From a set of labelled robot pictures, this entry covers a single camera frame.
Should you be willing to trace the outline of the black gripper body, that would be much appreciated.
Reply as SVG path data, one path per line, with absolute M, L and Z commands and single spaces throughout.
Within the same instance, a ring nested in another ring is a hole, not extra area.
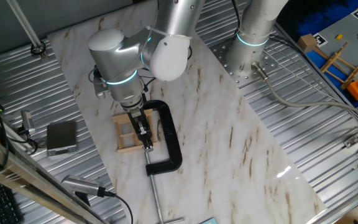
M 144 109 L 141 108 L 141 109 L 130 110 L 127 114 L 136 135 L 139 138 L 150 138 L 151 129 L 147 117 L 145 115 Z

